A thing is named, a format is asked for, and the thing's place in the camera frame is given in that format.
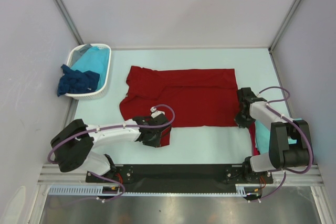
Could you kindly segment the red t shirt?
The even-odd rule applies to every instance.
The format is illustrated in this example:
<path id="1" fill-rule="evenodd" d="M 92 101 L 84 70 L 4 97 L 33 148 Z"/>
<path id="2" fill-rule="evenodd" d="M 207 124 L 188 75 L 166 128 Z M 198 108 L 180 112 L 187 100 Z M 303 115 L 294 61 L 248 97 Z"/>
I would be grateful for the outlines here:
<path id="1" fill-rule="evenodd" d="M 157 71 L 132 66 L 119 108 L 127 120 L 150 114 L 161 104 L 173 127 L 235 127 L 239 112 L 234 69 Z"/>

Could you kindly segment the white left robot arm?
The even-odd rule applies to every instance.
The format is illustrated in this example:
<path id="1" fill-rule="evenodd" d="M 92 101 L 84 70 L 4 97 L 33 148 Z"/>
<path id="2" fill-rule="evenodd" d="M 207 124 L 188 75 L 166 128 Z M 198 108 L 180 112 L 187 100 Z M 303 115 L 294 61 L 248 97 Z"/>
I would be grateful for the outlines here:
<path id="1" fill-rule="evenodd" d="M 172 127 L 164 112 L 151 116 L 137 116 L 121 125 L 88 125 L 82 119 L 72 121 L 50 142 L 54 162 L 62 173 L 77 169 L 98 175 L 110 182 L 118 172 L 111 156 L 96 151 L 99 147 L 116 143 L 140 142 L 149 147 L 161 147 Z"/>

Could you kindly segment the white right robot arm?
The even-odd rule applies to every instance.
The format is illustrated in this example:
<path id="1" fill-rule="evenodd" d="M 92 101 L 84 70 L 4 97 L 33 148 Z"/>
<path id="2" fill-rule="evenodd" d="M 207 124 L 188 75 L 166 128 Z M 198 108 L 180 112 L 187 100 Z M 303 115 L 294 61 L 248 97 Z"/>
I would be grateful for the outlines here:
<path id="1" fill-rule="evenodd" d="M 281 100 L 267 101 L 253 93 L 251 88 L 237 91 L 240 111 L 235 116 L 239 128 L 247 129 L 256 121 L 270 132 L 268 152 L 245 159 L 243 179 L 254 183 L 261 172 L 280 170 L 305 174 L 313 165 L 313 150 L 309 125 L 305 120 L 286 117 L 271 104 Z"/>

